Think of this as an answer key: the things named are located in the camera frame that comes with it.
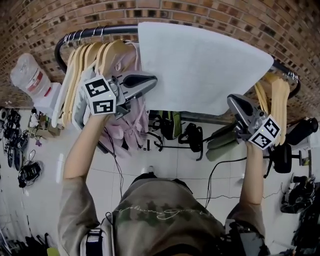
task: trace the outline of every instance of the white floor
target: white floor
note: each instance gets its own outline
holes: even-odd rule
[[[25,129],[30,112],[20,111],[20,113],[22,115],[20,124],[22,129]],[[197,123],[197,125],[202,126],[204,138],[221,127],[204,123]],[[3,152],[0,152],[0,188],[2,191],[0,193],[0,225],[9,238],[18,238],[22,241],[25,236],[29,236],[29,221],[34,236],[49,233],[53,243],[57,243],[57,219],[64,161],[78,134],[79,132],[70,124],[59,137],[42,139],[41,147],[36,146],[35,139],[30,139],[26,152],[29,154],[31,150],[36,150],[34,161],[42,161],[44,171],[32,186],[23,190],[18,186],[18,172],[8,167],[6,157]],[[165,141],[165,144],[178,146],[178,140]],[[190,149],[164,148],[162,152],[140,151],[129,159],[119,159],[118,163],[124,177],[123,191],[129,187],[143,168],[154,166],[158,177],[183,180],[193,191],[194,197],[204,204],[206,201],[204,198],[207,197],[208,178],[215,164],[245,156],[246,148],[243,144],[215,162],[209,162],[205,155],[201,161],[196,161],[198,154],[193,153]],[[211,196],[239,197],[245,164],[245,161],[242,161],[218,165],[212,175]],[[296,175],[308,174],[308,168],[299,166],[298,160],[293,160],[292,171]],[[291,175],[291,173],[279,174],[271,170],[264,183],[264,196],[279,192],[263,200],[266,243],[273,253],[285,249],[279,243],[288,245],[291,243],[293,232],[298,225],[298,215],[280,212],[282,197],[279,191],[280,185],[283,183],[283,189],[285,189]],[[103,154],[98,149],[95,151],[87,183],[95,202],[98,218],[102,220],[105,213],[111,212],[120,200],[120,177],[110,154]],[[237,198],[211,199],[208,210],[224,223],[226,216],[237,202]]]

